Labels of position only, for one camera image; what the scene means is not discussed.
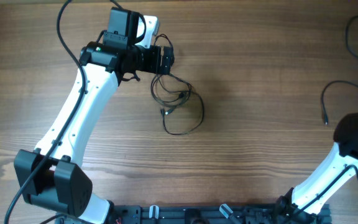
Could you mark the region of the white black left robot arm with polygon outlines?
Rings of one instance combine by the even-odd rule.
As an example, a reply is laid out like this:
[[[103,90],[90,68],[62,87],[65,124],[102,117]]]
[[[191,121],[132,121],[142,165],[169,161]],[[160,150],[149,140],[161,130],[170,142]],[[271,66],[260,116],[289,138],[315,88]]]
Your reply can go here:
[[[81,166],[90,135],[110,97],[137,72],[166,75],[172,51],[152,44],[159,21],[113,7],[108,28],[75,59],[75,84],[56,120],[33,151],[14,159],[18,196],[81,223],[118,223],[114,204],[93,193]]]

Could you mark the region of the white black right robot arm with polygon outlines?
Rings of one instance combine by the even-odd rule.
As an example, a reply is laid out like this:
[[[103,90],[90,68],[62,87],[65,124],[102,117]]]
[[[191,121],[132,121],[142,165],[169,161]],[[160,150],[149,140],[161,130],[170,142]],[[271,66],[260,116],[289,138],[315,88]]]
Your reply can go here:
[[[353,176],[358,180],[358,113],[338,122],[333,146],[312,174],[277,201],[278,223],[318,223],[325,202]]]

